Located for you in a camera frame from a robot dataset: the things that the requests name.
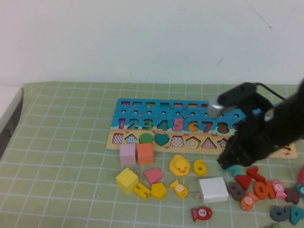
wooden puzzle board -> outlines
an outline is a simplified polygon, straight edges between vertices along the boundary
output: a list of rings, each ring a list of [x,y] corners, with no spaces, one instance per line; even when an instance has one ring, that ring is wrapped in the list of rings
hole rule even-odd
[[[118,99],[110,133],[108,149],[119,149],[122,143],[139,143],[143,133],[166,134],[169,140],[160,146],[153,140],[153,149],[159,152],[220,154],[227,140],[235,133],[234,125],[245,115],[235,109],[219,118],[208,116],[208,101]],[[182,128],[174,130],[178,121]],[[296,158],[294,144],[271,154],[273,158]]]

green heart shape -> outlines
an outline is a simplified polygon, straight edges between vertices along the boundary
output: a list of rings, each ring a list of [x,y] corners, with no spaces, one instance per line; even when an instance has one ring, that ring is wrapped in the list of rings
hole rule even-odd
[[[165,145],[167,142],[169,142],[169,135],[167,134],[155,134],[154,136],[154,141],[160,145],[160,146],[163,146]]]

number 6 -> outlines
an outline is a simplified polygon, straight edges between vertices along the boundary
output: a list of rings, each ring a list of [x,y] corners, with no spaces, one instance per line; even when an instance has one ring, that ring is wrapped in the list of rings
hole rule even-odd
[[[204,165],[204,159],[198,159],[194,162],[194,173],[201,177],[204,176],[207,172],[207,167]]]

rubber duck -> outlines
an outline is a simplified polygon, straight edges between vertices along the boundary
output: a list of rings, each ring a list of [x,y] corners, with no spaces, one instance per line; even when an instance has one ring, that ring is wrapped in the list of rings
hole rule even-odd
[[[190,163],[183,156],[175,155],[169,164],[169,169],[173,175],[182,177],[189,173]]]

red triangle block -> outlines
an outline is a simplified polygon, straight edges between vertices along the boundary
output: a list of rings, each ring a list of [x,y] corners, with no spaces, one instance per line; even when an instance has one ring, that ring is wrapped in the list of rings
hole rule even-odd
[[[245,190],[250,186],[250,183],[252,181],[252,176],[247,176],[247,175],[238,175],[236,176],[236,182]]]

